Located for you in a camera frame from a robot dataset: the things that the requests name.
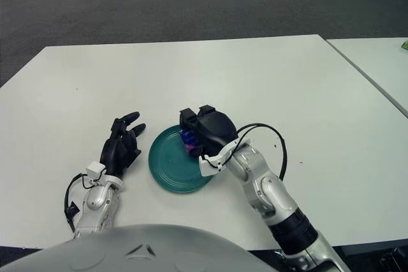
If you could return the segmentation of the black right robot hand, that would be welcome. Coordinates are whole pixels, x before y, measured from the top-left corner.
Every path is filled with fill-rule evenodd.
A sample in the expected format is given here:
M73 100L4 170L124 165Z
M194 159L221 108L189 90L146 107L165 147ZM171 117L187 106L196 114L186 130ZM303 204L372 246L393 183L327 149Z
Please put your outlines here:
M209 105L198 113L189 108L180 111L179 136L189 156L198 161L203 177L226 169L233 154L251 143L248 137L238 137L226 114Z

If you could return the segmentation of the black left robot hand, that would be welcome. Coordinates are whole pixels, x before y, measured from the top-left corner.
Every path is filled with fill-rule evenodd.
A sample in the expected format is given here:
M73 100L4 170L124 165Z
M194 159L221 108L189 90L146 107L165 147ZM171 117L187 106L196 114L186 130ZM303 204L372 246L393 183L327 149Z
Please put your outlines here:
M137 137L146 128L145 124L139 124L134 128L127 130L140 113L138 111L116 118L111 127L111 135L105 141L101 157L98 163L92 165L103 165L103 169L96 175L96 178L89 179L90 186L83 187L91 189L97 185L108 185L122 192L124 171L130 167L135 159L141 154L138 149Z

